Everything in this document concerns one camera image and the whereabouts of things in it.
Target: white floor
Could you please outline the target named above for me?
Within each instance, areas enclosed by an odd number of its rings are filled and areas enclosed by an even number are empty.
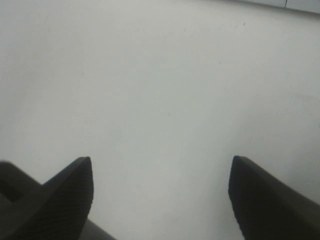
[[[238,240],[233,155],[320,203],[320,15],[222,0],[0,3],[0,158],[93,161],[119,240]]]

